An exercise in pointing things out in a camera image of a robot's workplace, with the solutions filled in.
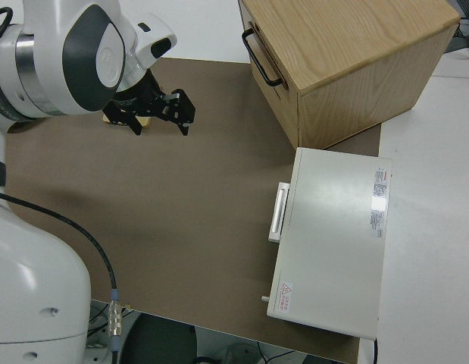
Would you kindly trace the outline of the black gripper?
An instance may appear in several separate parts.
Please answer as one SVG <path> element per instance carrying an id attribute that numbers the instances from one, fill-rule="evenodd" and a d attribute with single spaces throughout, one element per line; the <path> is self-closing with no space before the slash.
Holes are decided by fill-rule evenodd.
<path id="1" fill-rule="evenodd" d="M 185 91 L 164 93 L 153 73 L 146 73 L 134 86 L 116 92 L 102 111 L 109 124 L 127 126 L 137 136 L 142 133 L 142 125 L 136 116 L 156 116 L 169 121 L 183 136 L 188 135 L 195 118 L 195 106 Z"/>

